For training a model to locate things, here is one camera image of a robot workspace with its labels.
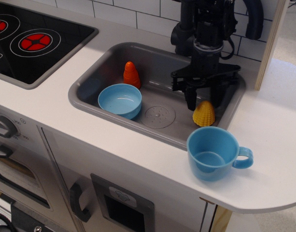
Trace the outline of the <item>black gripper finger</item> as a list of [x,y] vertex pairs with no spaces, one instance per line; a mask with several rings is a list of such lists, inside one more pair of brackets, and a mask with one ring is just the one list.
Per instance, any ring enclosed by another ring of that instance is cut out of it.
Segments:
[[210,88],[210,100],[214,108],[220,106],[226,93],[226,87],[215,86]]
[[197,90],[193,87],[187,87],[184,96],[188,109],[194,111],[196,108]]

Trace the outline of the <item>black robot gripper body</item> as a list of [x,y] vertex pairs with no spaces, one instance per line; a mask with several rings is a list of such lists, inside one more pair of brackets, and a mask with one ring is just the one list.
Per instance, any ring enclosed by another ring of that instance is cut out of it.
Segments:
[[190,64],[171,73],[172,90],[181,91],[186,97],[195,97],[199,88],[230,81],[240,71],[240,66],[220,63],[220,53],[220,48],[194,47]]

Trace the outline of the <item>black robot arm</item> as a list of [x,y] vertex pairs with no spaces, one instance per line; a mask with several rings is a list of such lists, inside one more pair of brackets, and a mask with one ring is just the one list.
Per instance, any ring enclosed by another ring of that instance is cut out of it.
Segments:
[[237,79],[240,66],[220,63],[224,41],[233,44],[235,31],[232,0],[183,0],[181,19],[171,33],[175,53],[190,57],[190,64],[171,73],[172,89],[182,91],[194,111],[199,88],[210,88],[214,106],[219,106],[226,88]]

